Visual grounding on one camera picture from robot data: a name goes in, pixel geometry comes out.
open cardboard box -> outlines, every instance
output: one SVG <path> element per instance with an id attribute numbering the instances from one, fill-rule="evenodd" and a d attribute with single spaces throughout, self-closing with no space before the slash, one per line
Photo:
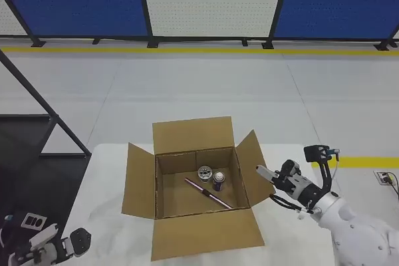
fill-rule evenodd
<path id="1" fill-rule="evenodd" d="M 155 155 L 129 144 L 122 213 L 154 219 L 151 260 L 264 245 L 251 207 L 275 190 L 256 173 L 265 166 L 252 130 L 235 147 L 230 117 L 155 123 Z M 214 191 L 197 175 L 207 165 L 225 174 Z M 188 184 L 189 178 L 233 209 Z"/>

floor outlet box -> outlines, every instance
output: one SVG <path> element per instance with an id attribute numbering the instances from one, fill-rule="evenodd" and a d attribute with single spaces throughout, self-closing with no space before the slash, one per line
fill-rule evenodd
<path id="1" fill-rule="evenodd" d="M 390 175 L 387 172 L 384 171 L 374 171 L 374 175 L 377 178 L 378 183 L 381 186 L 390 186 L 388 182 L 384 181 L 384 178 L 391 178 Z"/>

yellow floor line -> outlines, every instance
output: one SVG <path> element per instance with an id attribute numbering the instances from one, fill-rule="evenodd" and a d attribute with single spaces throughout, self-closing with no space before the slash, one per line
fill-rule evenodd
<path id="1" fill-rule="evenodd" d="M 330 167 L 335 167 L 335 159 L 329 161 Z M 399 157 L 340 157 L 340 168 L 399 168 Z M 318 168 L 317 163 L 313 163 L 312 167 Z"/>
<path id="2" fill-rule="evenodd" d="M 219 53 L 219 54 L 286 54 L 286 55 L 378 55 L 399 56 L 399 51 L 351 51 L 318 49 L 230 49 L 230 48 L 124 48 L 124 47 L 1 47 L 4 52 L 18 53 Z"/>

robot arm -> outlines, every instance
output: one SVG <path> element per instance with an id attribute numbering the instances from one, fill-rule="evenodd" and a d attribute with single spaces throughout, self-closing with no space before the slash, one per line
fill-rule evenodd
<path id="1" fill-rule="evenodd" d="M 306 160 L 320 166 L 322 188 L 302 176 L 298 163 L 292 160 L 287 160 L 281 171 L 272 172 L 264 166 L 257 166 L 256 170 L 303 208 L 276 195 L 270 195 L 272 200 L 283 207 L 309 213 L 319 227 L 331 231 L 336 255 L 342 265 L 399 266 L 399 231 L 379 219 L 356 215 L 344 199 L 331 192 L 327 161 L 331 154 L 338 159 L 338 153 L 328 146 L 305 148 Z"/>

white table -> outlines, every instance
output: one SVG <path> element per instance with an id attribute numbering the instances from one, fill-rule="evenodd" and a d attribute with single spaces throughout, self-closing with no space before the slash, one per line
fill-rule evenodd
<path id="1" fill-rule="evenodd" d="M 153 151 L 151 144 L 138 146 Z M 298 220 L 295 211 L 284 209 L 270 199 L 253 207 L 264 247 L 151 263 L 154 222 L 121 214 L 127 149 L 127 144 L 101 144 L 94 149 L 64 232 L 68 236 L 76 228 L 84 227 L 92 234 L 92 243 L 86 254 L 64 265 L 334 265 L 330 232 L 321 229 L 310 217 Z M 301 145 L 262 144 L 261 149 L 269 169 L 280 170 L 286 159 L 292 159 L 300 164 L 304 176 L 320 184 L 305 160 Z"/>

